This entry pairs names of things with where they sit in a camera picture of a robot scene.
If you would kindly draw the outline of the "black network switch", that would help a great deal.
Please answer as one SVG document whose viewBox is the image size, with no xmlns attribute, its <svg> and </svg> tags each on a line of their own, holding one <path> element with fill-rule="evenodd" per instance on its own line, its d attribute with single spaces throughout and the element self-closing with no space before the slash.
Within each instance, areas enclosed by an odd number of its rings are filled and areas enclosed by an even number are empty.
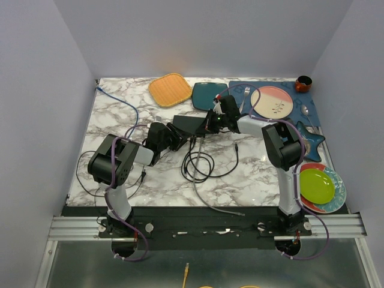
<svg viewBox="0 0 384 288">
<path fill-rule="evenodd" d="M 202 117 L 175 115 L 173 117 L 172 124 L 188 135 L 204 136 L 195 135 L 196 128 L 202 123 L 203 120 L 204 118 Z"/>
</svg>

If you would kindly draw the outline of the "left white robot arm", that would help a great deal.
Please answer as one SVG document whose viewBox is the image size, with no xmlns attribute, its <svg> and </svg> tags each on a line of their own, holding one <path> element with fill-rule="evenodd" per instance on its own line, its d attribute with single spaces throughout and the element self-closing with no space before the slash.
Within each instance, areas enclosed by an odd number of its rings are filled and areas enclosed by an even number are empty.
<svg viewBox="0 0 384 288">
<path fill-rule="evenodd" d="M 129 219 L 132 207 L 125 191 L 132 165 L 154 166 L 163 151 L 178 151 L 187 138 L 187 132 L 171 123 L 154 122 L 142 144 L 113 134 L 102 141 L 88 163 L 88 173 L 106 192 L 107 214 L 115 219 L 112 229 L 118 236 L 126 237 L 133 229 Z"/>
</svg>

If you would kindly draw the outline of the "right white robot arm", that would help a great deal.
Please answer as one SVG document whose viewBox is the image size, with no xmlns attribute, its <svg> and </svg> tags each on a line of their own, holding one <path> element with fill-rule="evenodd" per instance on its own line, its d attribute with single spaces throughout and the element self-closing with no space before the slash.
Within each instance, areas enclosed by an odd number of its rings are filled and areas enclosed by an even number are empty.
<svg viewBox="0 0 384 288">
<path fill-rule="evenodd" d="M 304 141 L 291 120 L 265 119 L 240 114 L 233 96 L 218 96 L 216 105 L 194 129 L 195 135 L 217 134 L 228 128 L 237 134 L 261 137 L 267 156 L 277 169 L 280 200 L 276 228 L 289 235 L 298 228 L 302 218 L 302 203 L 299 199 L 299 167 L 305 154 Z"/>
</svg>

